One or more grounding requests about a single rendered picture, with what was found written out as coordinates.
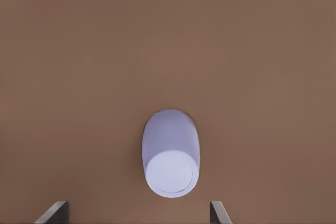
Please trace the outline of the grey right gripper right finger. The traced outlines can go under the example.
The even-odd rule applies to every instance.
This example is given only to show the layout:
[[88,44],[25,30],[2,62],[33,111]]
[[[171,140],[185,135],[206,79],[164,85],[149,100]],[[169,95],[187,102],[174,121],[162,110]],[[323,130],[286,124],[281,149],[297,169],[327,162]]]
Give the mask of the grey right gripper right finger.
[[221,201],[210,202],[210,224],[232,224],[232,221]]

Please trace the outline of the pale lavender cup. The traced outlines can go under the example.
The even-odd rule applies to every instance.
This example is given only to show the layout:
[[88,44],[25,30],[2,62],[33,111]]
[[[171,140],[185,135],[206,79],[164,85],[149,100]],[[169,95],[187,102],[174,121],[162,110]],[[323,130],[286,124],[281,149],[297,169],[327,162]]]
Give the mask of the pale lavender cup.
[[201,166],[198,131],[192,118],[177,109],[154,113],[142,137],[142,162],[150,189],[165,198],[179,198],[196,186]]

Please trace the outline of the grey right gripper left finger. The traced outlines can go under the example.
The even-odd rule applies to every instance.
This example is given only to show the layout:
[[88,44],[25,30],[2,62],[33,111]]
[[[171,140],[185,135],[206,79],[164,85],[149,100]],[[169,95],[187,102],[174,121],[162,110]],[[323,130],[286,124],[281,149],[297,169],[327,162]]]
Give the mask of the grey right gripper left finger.
[[33,224],[69,224],[69,202],[55,202]]

